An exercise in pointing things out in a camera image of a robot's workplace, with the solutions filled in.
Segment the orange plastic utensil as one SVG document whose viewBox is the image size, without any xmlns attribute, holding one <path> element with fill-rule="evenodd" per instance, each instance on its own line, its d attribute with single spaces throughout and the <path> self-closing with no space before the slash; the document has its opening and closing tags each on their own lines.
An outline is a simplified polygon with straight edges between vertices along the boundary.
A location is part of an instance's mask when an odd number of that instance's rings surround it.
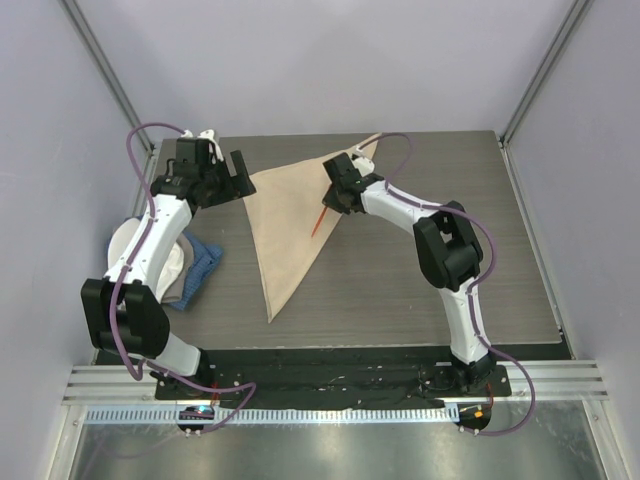
<svg viewBox="0 0 640 480">
<path fill-rule="evenodd" d="M 312 232 L 311 232 L 311 238 L 313 238 L 316 235 L 318 229 L 320 228 L 320 226 L 321 226 L 321 224 L 322 224 L 322 222 L 324 220 L 326 212 L 327 212 L 327 207 L 325 206 L 322 209 L 320 215 L 318 216 L 318 218 L 317 218 L 317 220 L 316 220 L 316 222 L 314 224 L 314 227 L 313 227 Z"/>
</svg>

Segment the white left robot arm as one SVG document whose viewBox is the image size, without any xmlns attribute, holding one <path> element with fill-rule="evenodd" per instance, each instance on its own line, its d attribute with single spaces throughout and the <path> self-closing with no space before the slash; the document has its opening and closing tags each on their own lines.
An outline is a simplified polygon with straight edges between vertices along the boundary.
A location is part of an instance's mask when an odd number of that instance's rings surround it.
<svg viewBox="0 0 640 480">
<path fill-rule="evenodd" d="M 178 377 L 200 399 L 214 382 L 207 354 L 174 335 L 156 294 L 162 269 L 194 215 L 254 194 L 240 151 L 224 157 L 216 134 L 185 132 L 165 174 L 149 186 L 147 209 L 124 252 L 100 279 L 88 279 L 81 300 L 92 345 L 138 359 Z"/>
</svg>

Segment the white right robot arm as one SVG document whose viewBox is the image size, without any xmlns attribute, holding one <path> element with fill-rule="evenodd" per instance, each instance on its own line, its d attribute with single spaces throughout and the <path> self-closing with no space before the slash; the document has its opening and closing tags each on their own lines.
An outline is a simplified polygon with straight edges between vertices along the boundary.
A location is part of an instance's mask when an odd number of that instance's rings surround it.
<svg viewBox="0 0 640 480">
<path fill-rule="evenodd" d="M 394 188 L 364 157 L 323 163 L 330 185 L 323 204 L 340 214 L 379 217 L 411 234 L 419 268 L 442 299 L 450 332 L 451 383 L 462 394 L 483 388 L 496 359 L 486 338 L 478 284 L 484 253 L 461 204 L 422 200 Z"/>
</svg>

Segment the blue plaid cloth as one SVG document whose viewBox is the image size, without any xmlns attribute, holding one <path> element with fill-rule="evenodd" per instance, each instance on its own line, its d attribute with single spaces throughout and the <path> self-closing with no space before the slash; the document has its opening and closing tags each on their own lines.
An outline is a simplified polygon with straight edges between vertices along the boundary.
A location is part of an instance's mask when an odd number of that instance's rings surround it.
<svg viewBox="0 0 640 480">
<path fill-rule="evenodd" d="M 185 311 L 205 281 L 219 266 L 223 256 L 223 250 L 216 244 L 203 244 L 194 239 L 191 243 L 194 248 L 194 261 L 188 269 L 184 282 L 181 298 L 169 303 L 169 306 Z"/>
</svg>

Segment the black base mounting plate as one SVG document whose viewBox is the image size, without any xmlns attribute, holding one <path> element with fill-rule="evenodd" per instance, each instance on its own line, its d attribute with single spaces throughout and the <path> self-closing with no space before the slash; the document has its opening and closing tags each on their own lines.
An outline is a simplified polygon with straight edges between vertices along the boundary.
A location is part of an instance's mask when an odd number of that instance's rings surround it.
<svg viewBox="0 0 640 480">
<path fill-rule="evenodd" d="M 210 350 L 210 385 L 204 393 L 159 375 L 157 400 L 210 400 L 233 408 L 246 398 L 232 387 L 257 389 L 250 409 L 381 410 L 430 408 L 454 398 L 505 398 L 512 389 L 504 366 L 469 386 L 444 346 Z"/>
</svg>

